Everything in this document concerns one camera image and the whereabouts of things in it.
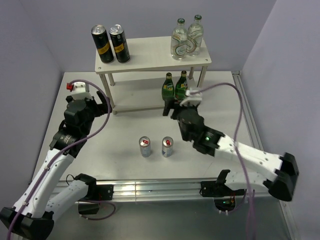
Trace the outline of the green bottle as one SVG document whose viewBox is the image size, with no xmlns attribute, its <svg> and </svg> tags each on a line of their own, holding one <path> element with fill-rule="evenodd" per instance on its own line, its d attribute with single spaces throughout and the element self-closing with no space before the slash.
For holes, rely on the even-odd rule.
<svg viewBox="0 0 320 240">
<path fill-rule="evenodd" d="M 164 101 L 171 100 L 174 98 L 175 88 L 172 80 L 172 74 L 170 72 L 166 73 L 165 81 L 161 88 L 161 96 Z"/>
<path fill-rule="evenodd" d="M 175 98 L 182 101 L 185 98 L 186 90 L 188 89 L 187 72 L 183 70 L 180 78 L 175 85 Z"/>
</svg>

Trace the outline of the silver can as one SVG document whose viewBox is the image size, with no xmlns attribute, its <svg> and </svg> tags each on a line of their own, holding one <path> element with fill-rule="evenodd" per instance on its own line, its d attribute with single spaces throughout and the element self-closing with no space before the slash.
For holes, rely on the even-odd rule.
<svg viewBox="0 0 320 240">
<path fill-rule="evenodd" d="M 139 139 L 140 153 L 144 158 L 151 155 L 151 140 L 147 136 L 142 136 Z"/>
<path fill-rule="evenodd" d="M 170 136 L 165 136 L 162 139 L 161 153 L 164 157 L 168 158 L 173 153 L 174 140 Z"/>
</svg>

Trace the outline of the clear bottle front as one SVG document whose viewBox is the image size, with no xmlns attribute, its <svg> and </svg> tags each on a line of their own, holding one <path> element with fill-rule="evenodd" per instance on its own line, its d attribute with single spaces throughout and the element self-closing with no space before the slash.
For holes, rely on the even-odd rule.
<svg viewBox="0 0 320 240">
<path fill-rule="evenodd" d="M 179 18 L 171 34 L 170 54 L 173 59 L 181 60 L 186 55 L 188 34 L 185 19 Z"/>
</svg>

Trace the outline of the clear bottle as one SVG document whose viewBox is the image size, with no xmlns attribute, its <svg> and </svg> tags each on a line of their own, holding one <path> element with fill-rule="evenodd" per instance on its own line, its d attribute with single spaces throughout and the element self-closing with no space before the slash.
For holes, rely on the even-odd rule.
<svg viewBox="0 0 320 240">
<path fill-rule="evenodd" d="M 185 19 L 179 18 L 171 34 L 170 54 L 173 59 L 181 60 L 186 55 L 188 34 Z"/>
<path fill-rule="evenodd" d="M 204 27 L 201 23 L 202 16 L 197 14 L 194 16 L 193 23 L 187 30 L 187 54 L 189 56 L 198 55 L 204 35 Z"/>
</svg>

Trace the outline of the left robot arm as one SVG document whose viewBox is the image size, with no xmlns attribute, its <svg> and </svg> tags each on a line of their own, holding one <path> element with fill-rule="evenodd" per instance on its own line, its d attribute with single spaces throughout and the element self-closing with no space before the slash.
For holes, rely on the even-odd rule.
<svg viewBox="0 0 320 240">
<path fill-rule="evenodd" d="M 96 197 L 97 180 L 84 173 L 77 175 L 58 195 L 51 195 L 62 174 L 92 137 L 94 119 L 109 116 L 112 111 L 106 94 L 97 91 L 97 95 L 100 104 L 86 90 L 66 98 L 64 120 L 53 136 L 39 172 L 13 207 L 4 207 L 0 212 L 0 220 L 8 229 L 7 239 L 16 234 L 28 240 L 45 240 L 58 218 L 75 202 Z"/>
</svg>

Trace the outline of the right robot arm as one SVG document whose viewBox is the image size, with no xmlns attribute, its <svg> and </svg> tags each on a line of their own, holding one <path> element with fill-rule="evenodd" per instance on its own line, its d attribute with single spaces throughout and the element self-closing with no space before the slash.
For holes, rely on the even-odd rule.
<svg viewBox="0 0 320 240">
<path fill-rule="evenodd" d="M 191 142 L 193 148 L 204 155 L 239 160 L 244 169 L 250 168 L 264 176 L 262 185 L 272 197 L 292 201 L 300 174 L 294 155 L 262 151 L 206 126 L 204 118 L 198 113 L 197 104 L 165 100 L 163 116 L 168 116 L 170 110 L 173 111 L 171 119 L 178 122 L 183 141 Z"/>
</svg>

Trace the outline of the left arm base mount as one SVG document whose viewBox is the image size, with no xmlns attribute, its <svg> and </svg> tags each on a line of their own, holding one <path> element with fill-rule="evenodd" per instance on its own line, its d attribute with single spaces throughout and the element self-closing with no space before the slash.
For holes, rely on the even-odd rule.
<svg viewBox="0 0 320 240">
<path fill-rule="evenodd" d="M 98 184 L 92 193 L 81 198 L 77 205 L 78 213 L 82 217 L 96 215 L 100 210 L 111 210 L 108 217 L 116 212 L 116 206 L 111 202 L 114 193 L 112 184 Z"/>
</svg>

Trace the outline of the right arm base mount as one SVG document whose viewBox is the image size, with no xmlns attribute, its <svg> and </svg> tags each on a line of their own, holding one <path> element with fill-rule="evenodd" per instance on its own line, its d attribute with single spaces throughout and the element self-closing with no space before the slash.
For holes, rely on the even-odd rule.
<svg viewBox="0 0 320 240">
<path fill-rule="evenodd" d="M 199 194 L 202 197 L 213 198 L 219 211 L 231 211 L 236 207 L 235 193 L 224 183 L 216 181 L 201 181 Z"/>
</svg>

